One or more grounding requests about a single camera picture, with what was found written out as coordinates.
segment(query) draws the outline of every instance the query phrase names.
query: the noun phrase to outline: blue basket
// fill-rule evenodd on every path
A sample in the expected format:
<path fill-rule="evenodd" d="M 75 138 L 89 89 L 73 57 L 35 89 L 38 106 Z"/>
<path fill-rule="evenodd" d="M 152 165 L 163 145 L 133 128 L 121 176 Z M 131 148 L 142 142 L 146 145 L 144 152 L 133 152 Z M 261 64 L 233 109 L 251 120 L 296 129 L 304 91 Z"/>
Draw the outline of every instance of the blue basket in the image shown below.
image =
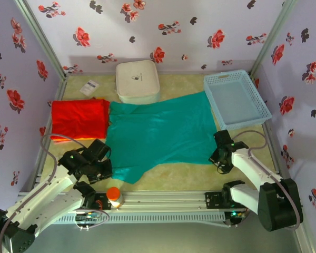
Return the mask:
<path fill-rule="evenodd" d="M 262 124 L 272 117 L 245 70 L 206 75 L 204 89 L 221 130 Z"/>

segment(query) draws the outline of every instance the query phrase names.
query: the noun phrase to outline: table surface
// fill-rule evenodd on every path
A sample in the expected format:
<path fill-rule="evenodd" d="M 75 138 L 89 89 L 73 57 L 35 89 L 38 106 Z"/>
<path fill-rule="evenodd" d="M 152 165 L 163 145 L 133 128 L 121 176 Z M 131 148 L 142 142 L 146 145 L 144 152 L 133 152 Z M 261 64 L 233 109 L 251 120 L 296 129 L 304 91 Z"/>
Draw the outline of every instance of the table surface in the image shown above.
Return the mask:
<path fill-rule="evenodd" d="M 160 101 L 203 91 L 203 78 L 204 75 L 201 74 L 159 75 L 161 86 Z M 85 96 L 80 92 L 80 89 L 89 80 L 97 82 L 100 84 L 100 87 L 90 96 Z M 114 75 L 70 76 L 63 100 L 82 100 L 96 97 L 108 101 L 120 102 L 115 89 L 116 84 Z M 219 130 L 220 127 L 214 114 L 213 117 L 216 128 Z M 257 130 L 263 133 L 261 125 L 231 130 L 229 133 L 233 137 L 245 130 Z M 249 147 L 260 147 L 264 144 L 264 139 L 259 134 L 255 133 L 246 133 L 241 137 L 238 137 L 237 140 L 245 142 Z M 90 143 L 92 143 L 92 140 L 82 141 L 82 143 L 89 146 Z M 59 159 L 64 152 L 77 148 L 79 148 L 79 145 L 76 143 L 54 143 L 52 141 L 49 150 L 57 159 Z M 268 147 L 262 150 L 255 150 L 253 153 L 265 166 L 274 171 L 274 165 Z M 53 160 L 48 156 L 42 172 L 42 180 L 51 172 L 53 164 Z M 118 179 L 109 178 L 93 184 L 92 187 L 96 191 L 106 191 L 112 186 L 119 187 L 122 191 L 220 190 L 224 183 L 234 180 L 242 180 L 252 186 L 248 178 L 235 167 L 229 174 L 221 175 L 217 172 L 216 166 L 214 165 L 175 163 L 160 164 L 152 168 L 135 184 L 129 184 Z M 87 178 L 82 177 L 81 181 L 87 181 Z"/>

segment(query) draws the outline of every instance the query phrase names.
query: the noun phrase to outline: red cloth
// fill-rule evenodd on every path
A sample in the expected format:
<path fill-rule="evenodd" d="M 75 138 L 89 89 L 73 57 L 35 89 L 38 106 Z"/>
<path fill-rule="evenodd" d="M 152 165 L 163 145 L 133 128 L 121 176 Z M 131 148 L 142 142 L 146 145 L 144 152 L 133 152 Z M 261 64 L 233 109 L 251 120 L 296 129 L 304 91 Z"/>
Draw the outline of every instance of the red cloth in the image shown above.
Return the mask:
<path fill-rule="evenodd" d="M 54 101 L 52 133 L 64 134 L 75 140 L 105 139 L 109 126 L 110 102 L 104 99 Z M 52 140 L 65 140 L 51 136 Z"/>

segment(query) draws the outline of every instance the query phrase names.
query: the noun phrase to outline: small card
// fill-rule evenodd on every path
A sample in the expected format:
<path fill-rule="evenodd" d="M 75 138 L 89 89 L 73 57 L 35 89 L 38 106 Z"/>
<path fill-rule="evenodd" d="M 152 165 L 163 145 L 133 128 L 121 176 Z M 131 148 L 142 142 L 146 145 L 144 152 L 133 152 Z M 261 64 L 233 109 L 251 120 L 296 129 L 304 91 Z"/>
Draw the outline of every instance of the small card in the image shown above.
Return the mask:
<path fill-rule="evenodd" d="M 98 83 L 90 80 L 80 89 L 80 92 L 82 92 L 86 96 L 89 96 L 91 93 L 97 90 L 98 87 L 100 87 Z"/>

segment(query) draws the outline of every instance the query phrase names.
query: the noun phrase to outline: bottle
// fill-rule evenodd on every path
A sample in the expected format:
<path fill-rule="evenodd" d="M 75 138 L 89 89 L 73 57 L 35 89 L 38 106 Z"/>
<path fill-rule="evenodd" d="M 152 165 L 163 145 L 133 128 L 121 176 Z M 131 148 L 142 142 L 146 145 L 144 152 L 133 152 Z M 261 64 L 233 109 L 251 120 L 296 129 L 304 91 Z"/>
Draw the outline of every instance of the bottle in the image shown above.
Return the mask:
<path fill-rule="evenodd" d="M 120 207 L 124 203 L 121 191 L 117 187 L 109 188 L 106 192 L 106 196 L 110 203 L 116 208 Z"/>

